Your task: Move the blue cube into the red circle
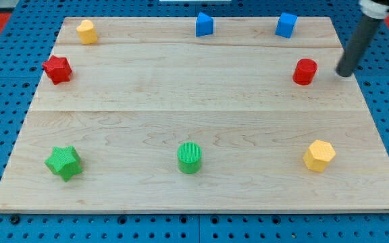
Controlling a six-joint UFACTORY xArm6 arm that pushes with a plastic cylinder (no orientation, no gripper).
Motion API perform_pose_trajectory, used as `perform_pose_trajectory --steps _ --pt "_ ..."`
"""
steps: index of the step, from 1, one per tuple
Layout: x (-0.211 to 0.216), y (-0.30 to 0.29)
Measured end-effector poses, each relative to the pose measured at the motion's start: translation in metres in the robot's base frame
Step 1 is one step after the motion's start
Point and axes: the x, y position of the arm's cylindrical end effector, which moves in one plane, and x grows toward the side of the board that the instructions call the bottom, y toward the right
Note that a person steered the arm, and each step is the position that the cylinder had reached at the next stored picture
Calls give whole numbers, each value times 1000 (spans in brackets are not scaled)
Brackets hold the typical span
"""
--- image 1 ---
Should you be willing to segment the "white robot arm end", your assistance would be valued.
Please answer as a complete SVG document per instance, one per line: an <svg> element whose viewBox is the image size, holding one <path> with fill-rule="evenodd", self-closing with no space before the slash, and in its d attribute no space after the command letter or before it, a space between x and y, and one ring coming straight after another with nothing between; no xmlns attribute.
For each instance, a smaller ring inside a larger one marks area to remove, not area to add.
<svg viewBox="0 0 389 243"><path fill-rule="evenodd" d="M364 15L384 19L389 15L389 0L358 0Z"/></svg>

